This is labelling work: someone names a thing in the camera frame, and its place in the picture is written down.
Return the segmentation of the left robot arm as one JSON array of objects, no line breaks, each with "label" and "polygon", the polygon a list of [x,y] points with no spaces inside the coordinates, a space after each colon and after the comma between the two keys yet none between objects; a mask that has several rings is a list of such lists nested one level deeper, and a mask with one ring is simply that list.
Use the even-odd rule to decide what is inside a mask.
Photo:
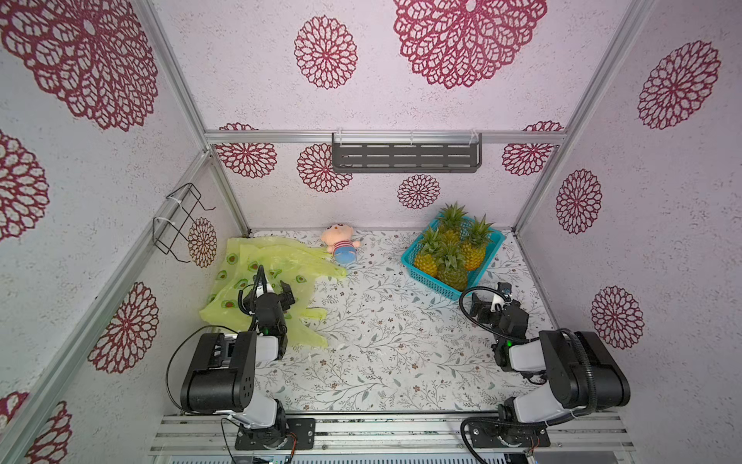
[{"label": "left robot arm", "polygon": [[240,309],[253,317],[237,334],[200,336],[180,392],[180,409],[198,415],[226,415],[241,428],[283,437],[288,430],[280,401],[255,388],[259,363],[283,358],[288,344],[285,314],[296,302],[289,284],[280,291],[256,284],[239,295]]}]

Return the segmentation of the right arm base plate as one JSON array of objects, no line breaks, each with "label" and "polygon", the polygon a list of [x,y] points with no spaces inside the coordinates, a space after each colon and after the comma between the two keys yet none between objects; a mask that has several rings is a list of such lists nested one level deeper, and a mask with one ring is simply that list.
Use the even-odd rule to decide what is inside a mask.
[{"label": "right arm base plate", "polygon": [[496,425],[492,421],[473,421],[467,425],[475,449],[540,449],[552,445],[545,428],[521,425]]}]

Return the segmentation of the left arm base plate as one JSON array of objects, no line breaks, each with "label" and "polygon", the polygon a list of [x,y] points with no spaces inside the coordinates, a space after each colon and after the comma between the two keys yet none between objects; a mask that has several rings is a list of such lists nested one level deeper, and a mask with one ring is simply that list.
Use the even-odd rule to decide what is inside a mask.
[{"label": "left arm base plate", "polygon": [[236,450],[312,450],[317,421],[313,418],[279,420],[268,428],[250,429],[241,426],[235,442]]}]

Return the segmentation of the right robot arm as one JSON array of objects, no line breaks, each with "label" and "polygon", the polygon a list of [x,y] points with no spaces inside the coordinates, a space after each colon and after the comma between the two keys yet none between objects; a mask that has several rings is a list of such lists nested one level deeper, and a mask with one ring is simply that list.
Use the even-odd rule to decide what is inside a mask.
[{"label": "right robot arm", "polygon": [[597,333],[561,328],[528,338],[529,313],[508,290],[469,288],[458,307],[494,336],[500,369],[536,382],[535,390],[500,406],[500,426],[545,428],[629,403],[628,379]]}]

